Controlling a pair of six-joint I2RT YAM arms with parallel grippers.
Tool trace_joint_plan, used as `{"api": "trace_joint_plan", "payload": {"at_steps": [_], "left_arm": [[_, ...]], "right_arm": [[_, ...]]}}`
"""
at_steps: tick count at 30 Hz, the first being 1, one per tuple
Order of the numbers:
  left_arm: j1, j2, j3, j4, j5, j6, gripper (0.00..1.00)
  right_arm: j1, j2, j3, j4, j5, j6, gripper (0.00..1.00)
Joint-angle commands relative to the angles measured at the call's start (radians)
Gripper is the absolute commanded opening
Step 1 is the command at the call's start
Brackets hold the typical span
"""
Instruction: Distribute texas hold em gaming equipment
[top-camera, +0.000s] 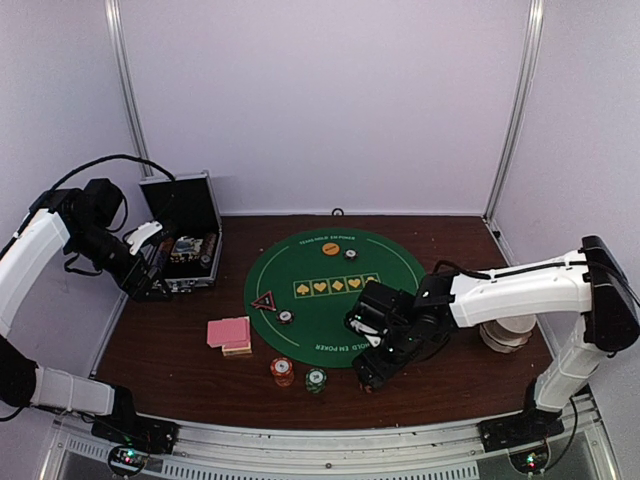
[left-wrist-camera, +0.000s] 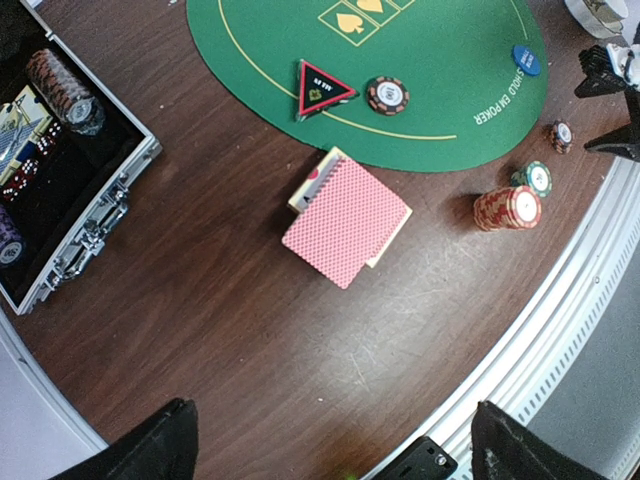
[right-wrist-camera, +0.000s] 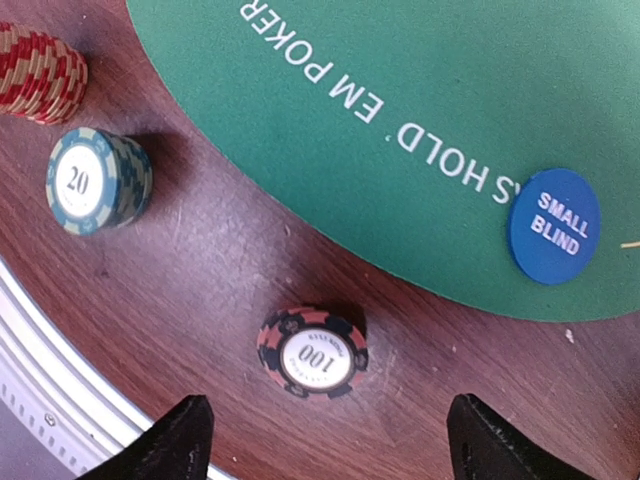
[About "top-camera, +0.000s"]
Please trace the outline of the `orange dealer button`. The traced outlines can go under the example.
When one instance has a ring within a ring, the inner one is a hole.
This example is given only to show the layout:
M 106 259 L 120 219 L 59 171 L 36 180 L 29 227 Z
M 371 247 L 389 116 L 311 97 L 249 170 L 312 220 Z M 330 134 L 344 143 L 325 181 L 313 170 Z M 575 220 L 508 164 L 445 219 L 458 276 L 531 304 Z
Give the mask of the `orange dealer button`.
M 327 256 L 335 256 L 339 254 L 340 246 L 336 243 L 328 242 L 322 246 L 322 252 Z

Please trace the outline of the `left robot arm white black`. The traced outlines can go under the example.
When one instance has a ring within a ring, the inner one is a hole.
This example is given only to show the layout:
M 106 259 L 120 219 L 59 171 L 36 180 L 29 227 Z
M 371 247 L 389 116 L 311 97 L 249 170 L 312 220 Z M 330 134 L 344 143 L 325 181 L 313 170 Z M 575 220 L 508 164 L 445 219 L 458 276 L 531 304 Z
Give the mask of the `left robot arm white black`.
M 157 243 L 165 229 L 158 221 L 147 222 L 128 238 L 117 238 L 110 226 L 125 206 L 121 190 L 106 178 L 91 180 L 83 189 L 52 188 L 32 204 L 3 248 L 1 400 L 17 411 L 41 407 L 86 415 L 93 419 L 96 437 L 148 454 L 170 454 L 177 424 L 139 415 L 129 389 L 40 365 L 8 340 L 19 307 L 58 252 L 88 259 L 93 275 L 108 272 L 134 301 L 171 299 L 161 270 L 149 264 L 141 251 Z

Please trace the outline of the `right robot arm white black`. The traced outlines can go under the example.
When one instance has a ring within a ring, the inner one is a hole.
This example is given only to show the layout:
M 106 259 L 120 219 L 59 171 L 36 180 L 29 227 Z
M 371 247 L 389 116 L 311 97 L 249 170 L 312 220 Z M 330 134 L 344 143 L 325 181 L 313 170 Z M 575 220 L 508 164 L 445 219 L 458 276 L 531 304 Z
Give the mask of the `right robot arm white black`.
M 564 407 L 601 361 L 639 338 L 639 301 L 604 241 L 586 236 L 560 257 L 488 271 L 440 261 L 413 293 L 369 281 L 345 326 L 369 346 L 352 362 L 363 390 L 381 388 L 406 365 L 439 352 L 450 335 L 490 321 L 575 312 L 574 329 L 549 367 L 528 385 L 521 412 L 485 420 L 485 451 L 563 432 Z

